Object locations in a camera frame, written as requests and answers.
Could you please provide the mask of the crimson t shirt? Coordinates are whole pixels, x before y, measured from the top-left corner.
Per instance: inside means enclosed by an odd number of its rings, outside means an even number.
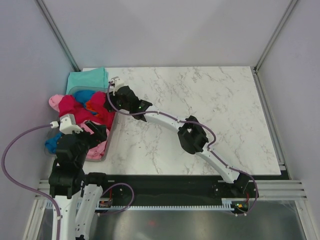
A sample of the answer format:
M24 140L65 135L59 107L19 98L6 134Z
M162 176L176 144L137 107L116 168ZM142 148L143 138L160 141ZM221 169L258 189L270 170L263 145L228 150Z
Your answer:
M81 103L76 101L72 95L65 95L62 97L58 104L59 117L67 114L72 114L75 117L84 116L86 113L85 108Z
M101 120L102 124L105 125L108 129L110 129L113 125L113 121L115 118L115 112L108 111L105 108L106 103L106 93L102 91L97 91L92 97L91 97L91 105L92 107L98 112L97 115L94 115L94 117Z

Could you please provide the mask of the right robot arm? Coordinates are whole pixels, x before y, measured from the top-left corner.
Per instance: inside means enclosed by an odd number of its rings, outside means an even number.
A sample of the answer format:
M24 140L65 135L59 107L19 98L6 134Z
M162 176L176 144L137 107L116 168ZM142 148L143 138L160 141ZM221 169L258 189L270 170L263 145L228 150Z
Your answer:
M232 166L216 152L209 142L206 132L210 132L213 139L216 135L194 116L181 118L166 113L152 103L139 99L129 86L108 88L106 92L105 107L110 112L131 116L138 121L153 123L169 129L177 134L181 148L191 154L197 155L213 167L222 179L229 184L229 191L235 197L242 196L247 191L250 176Z

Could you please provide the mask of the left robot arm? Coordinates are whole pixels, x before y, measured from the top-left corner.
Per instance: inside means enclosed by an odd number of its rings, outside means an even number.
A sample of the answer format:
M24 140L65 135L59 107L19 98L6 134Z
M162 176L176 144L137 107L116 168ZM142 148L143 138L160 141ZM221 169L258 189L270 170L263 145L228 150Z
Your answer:
M53 123L62 133L48 179L49 194L57 204L54 217L57 232L52 235L53 239L89 239L98 201L110 191L106 174L85 174L83 170L89 150L107 140L107 128L90 120L85 125L89 132L69 117Z

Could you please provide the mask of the orange t shirt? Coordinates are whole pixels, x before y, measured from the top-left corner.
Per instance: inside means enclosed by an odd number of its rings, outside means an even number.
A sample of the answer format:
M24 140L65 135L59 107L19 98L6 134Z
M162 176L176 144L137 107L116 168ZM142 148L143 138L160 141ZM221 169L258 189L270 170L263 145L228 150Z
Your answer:
M98 115L98 112L92 107L92 102L91 102L91 100L89 100L89 101L87 101L86 103L85 103L85 109L87 110L87 111L89 111L92 115Z

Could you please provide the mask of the clear plastic bin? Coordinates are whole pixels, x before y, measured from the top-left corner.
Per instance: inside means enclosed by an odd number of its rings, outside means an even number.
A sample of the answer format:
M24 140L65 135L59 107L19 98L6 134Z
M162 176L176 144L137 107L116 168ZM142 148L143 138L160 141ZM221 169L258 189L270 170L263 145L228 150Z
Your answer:
M84 89L84 88L73 88L69 94L66 94L66 95L72 95L77 92L77 91L81 91L81 90L92 90L92 91L96 91L96 92L104 92L106 93L106 89L105 88L90 88L90 89ZM85 130L86 132L89 132L90 134L93 134L93 131L90 130L86 125L85 125L85 121L92 121L94 122L95 124L99 124L99 125L104 125L102 123L101 120L99 120L98 118L96 118L94 115L92 115L88 110L86 110L86 108L84 107L85 109L85 114L84 115L81 115L81 116L76 116L75 117L75 121L76 121L76 124L78 126L80 126L83 130ZM89 162L100 162L100 161L104 161L106 159L106 156L107 156L107 152L109 150L109 145L110 145L110 142L111 142L111 139L112 139L112 136L113 136L113 132L112 132L112 128L114 126L114 122L115 122L115 117L114 117L114 120L113 120L113 124L112 124L112 127L110 129L107 129L109 130L109 136L108 136L108 139L107 141L104 141L102 143L100 143L98 146L90 149L87 153L87 156L86 156L86 160L89 161Z

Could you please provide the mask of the blue t shirt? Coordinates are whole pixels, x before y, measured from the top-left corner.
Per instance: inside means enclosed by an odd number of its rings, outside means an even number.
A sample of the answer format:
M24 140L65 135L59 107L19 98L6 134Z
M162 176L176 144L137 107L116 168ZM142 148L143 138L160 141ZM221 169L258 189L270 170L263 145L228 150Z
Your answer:
M86 103L92 98L92 96L95 93L96 93L96 91L94 91L94 90L79 90L73 94L73 97L83 107L86 107Z

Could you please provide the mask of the teal folded t shirt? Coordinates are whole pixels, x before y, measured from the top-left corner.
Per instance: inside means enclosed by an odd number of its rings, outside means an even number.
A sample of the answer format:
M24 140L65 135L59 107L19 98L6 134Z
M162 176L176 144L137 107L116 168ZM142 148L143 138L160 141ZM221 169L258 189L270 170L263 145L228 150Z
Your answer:
M94 68L88 71L70 72L67 78L66 93L69 94L73 88L83 87L105 89L108 87L109 73L104 67Z

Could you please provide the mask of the light pink t shirt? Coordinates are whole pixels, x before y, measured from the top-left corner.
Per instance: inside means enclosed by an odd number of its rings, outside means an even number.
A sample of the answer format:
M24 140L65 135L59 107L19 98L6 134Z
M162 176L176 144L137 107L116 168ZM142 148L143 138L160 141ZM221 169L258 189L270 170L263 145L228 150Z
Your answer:
M64 95L61 94L55 94L52 97L49 98L48 103L49 106L54 109L55 111L59 112L59 103L61 102L61 100L63 99Z

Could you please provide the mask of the left aluminium frame post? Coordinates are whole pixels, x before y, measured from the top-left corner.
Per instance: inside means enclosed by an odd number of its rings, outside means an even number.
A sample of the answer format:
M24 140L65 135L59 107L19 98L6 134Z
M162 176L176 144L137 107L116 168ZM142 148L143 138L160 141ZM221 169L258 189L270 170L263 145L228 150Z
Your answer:
M67 58L69 64L71 65L74 72L80 72L81 69L79 65L77 64L72 52L70 51L70 48L68 47L67 42L65 41L61 31L58 28L58 25L56 24L56 21L54 20L52 14L50 13L49 8L47 7L44 0L35 0L34 1L37 7L39 8L41 14L43 15L47 25L49 26L50 30L52 31L55 39L57 40L59 46L61 47L65 57Z

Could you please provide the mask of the aluminium frame post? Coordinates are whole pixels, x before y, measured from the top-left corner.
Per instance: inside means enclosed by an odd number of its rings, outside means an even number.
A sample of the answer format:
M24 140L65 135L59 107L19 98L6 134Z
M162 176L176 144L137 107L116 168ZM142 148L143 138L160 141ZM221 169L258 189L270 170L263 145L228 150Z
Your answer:
M286 23L288 22L289 18L291 17L292 13L294 12L295 8L297 7L299 0L290 0L288 6L286 7L284 13L282 14L280 20L278 21L274 31L272 32L266 46L264 47L257 63L255 66L252 67L253 73L255 75L258 74L260 68L262 67L264 61L266 60L270 50L272 49L274 43L276 42L278 36L280 35L281 31L285 27Z
M35 0L34 1L37 7L39 8L41 14L43 15L47 25L49 26L50 30L52 31L55 39L57 40L59 46L61 47L65 57L67 58L69 64L71 65L74 72L80 72L81 69L79 65L77 64L72 52L70 51L70 48L68 47L67 42L65 41L61 31L58 28L58 25L56 24L56 21L54 20L52 14L50 13L49 8L47 7L44 0Z

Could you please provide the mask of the aluminium frame rail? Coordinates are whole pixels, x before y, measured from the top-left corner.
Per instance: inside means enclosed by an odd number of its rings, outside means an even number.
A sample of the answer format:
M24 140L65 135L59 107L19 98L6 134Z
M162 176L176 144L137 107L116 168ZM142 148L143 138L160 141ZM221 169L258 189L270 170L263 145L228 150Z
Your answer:
M256 86L256 90L259 96L264 118L266 120L266 124L268 127L268 131L270 134L270 138L273 144L273 148L275 151L275 155L276 155L280 170L282 172L286 172L288 178L291 179L290 173L288 171L288 166L286 164L286 158L282 149L282 145L281 145L278 131L274 122L274 118L273 118L270 106L268 104L267 96L263 88L263 84L258 76L258 72L256 68L251 66L250 69L252 72L253 80Z

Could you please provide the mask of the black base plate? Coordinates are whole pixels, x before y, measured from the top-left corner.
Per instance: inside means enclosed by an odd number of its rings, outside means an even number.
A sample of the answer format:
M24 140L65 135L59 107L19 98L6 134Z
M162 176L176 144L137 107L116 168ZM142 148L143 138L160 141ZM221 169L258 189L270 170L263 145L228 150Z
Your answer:
M217 175L106 175L89 173L85 185L102 187L102 198L113 207L200 207L223 199L255 200L259 192L252 180L226 183Z

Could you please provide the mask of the right aluminium frame post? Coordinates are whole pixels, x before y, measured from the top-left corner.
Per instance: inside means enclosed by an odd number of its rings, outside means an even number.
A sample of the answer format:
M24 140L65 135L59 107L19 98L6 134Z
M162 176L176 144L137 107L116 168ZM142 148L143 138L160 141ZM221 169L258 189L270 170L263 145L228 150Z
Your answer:
M274 43L276 42L278 36L280 35L281 31L285 27L286 23L288 22L289 18L291 17L292 13L294 12L295 8L297 7L299 0L290 0L288 6L286 7L284 13L282 14L280 20L278 21L274 31L272 32L266 46L264 47L257 63L255 66L252 67L253 73L255 75L258 74L260 68L262 67L264 61L266 60L270 50L272 49Z

